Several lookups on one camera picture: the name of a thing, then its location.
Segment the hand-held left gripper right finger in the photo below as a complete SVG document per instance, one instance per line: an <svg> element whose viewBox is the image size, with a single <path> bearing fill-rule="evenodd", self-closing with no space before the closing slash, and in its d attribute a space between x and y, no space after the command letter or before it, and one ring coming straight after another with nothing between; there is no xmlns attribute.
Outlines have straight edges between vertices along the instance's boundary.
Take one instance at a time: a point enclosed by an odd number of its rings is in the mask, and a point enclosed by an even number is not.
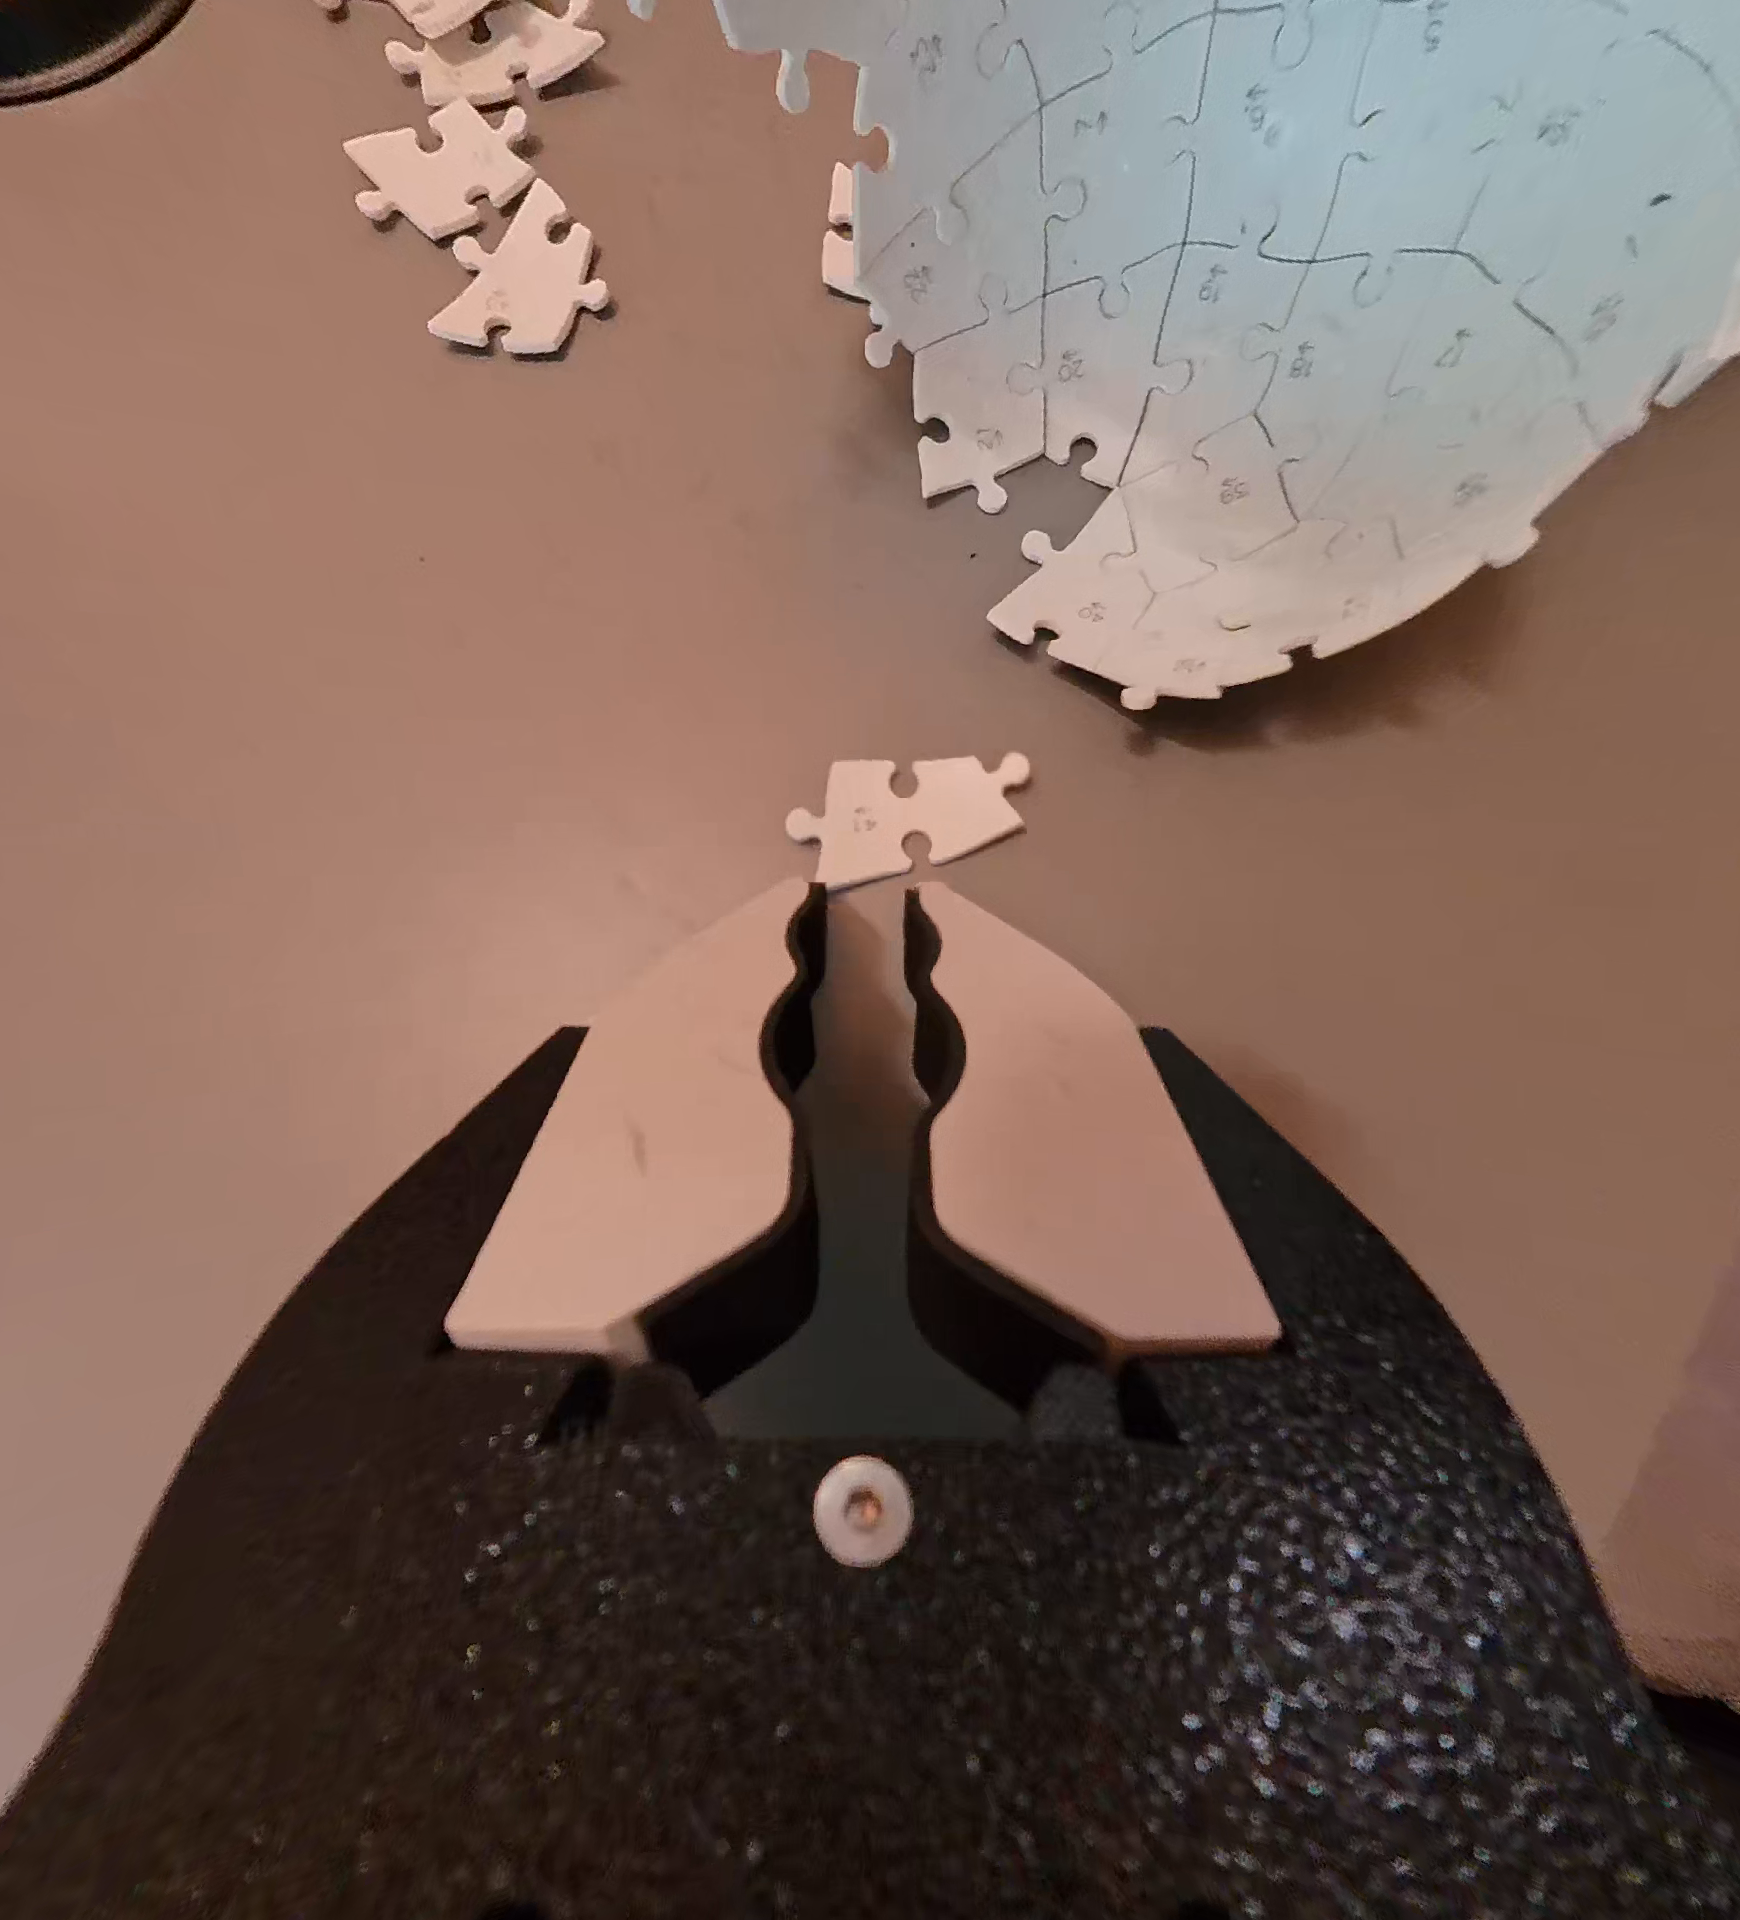
<svg viewBox="0 0 1740 1920"><path fill-rule="evenodd" d="M1018 1411L1064 1369L1270 1354L1278 1313L1122 1004L937 883L905 899L905 978L929 1345Z"/></svg>

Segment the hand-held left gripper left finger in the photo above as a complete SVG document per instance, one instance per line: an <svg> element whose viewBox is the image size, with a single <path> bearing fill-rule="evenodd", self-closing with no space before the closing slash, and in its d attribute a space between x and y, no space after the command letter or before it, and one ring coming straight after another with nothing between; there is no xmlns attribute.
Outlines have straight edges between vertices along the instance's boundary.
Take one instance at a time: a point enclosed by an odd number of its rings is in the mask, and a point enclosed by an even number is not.
<svg viewBox="0 0 1740 1920"><path fill-rule="evenodd" d="M720 1392L805 1324L793 1097L826 940L822 891L784 880L601 1008L443 1318L454 1350L650 1361Z"/></svg>

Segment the joined white jigsaw pair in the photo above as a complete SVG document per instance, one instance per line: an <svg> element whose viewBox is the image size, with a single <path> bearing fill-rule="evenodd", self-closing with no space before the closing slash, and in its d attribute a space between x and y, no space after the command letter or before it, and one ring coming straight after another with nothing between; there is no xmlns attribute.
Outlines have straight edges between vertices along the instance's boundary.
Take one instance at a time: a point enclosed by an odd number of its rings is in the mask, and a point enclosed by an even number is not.
<svg viewBox="0 0 1740 1920"><path fill-rule="evenodd" d="M816 884L840 892L905 877L915 834L926 839L931 864L943 866L1024 830L1009 799L1030 779L1024 753L1007 753L994 768L978 756L919 759L913 776L913 792L900 795L889 759L831 763L823 807L786 817L791 842L818 847Z"/></svg>

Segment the colourful puzzle ball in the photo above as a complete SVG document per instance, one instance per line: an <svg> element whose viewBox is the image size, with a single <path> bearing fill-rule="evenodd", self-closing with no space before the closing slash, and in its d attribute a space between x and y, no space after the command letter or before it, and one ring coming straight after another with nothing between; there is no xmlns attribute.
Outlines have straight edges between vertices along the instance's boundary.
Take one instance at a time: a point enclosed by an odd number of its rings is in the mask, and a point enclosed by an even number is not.
<svg viewBox="0 0 1740 1920"><path fill-rule="evenodd" d="M1428 609L1740 353L1740 5L885 5L855 270L924 491L1086 446L990 609L1210 699Z"/></svg>

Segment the scattered loose puzzle pieces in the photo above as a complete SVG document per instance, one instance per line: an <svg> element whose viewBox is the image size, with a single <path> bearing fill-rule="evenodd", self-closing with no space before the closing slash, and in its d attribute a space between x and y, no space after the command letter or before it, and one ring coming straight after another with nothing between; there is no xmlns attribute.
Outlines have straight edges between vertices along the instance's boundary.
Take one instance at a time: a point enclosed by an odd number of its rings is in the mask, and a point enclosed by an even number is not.
<svg viewBox="0 0 1740 1920"><path fill-rule="evenodd" d="M592 6L394 3L407 34L385 45L392 73L427 109L345 144L363 178L357 211L451 248L467 283L428 318L451 348L551 356L581 313L612 305L592 270L596 245L531 159L525 97L587 69L608 39Z"/></svg>

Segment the black round ball stand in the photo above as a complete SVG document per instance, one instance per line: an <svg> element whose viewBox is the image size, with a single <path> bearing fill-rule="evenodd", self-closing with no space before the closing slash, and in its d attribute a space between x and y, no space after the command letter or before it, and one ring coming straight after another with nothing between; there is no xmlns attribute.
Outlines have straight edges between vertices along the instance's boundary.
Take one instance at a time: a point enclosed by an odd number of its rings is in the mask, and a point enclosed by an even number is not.
<svg viewBox="0 0 1740 1920"><path fill-rule="evenodd" d="M0 107L48 101L141 58L188 3L0 3Z"/></svg>

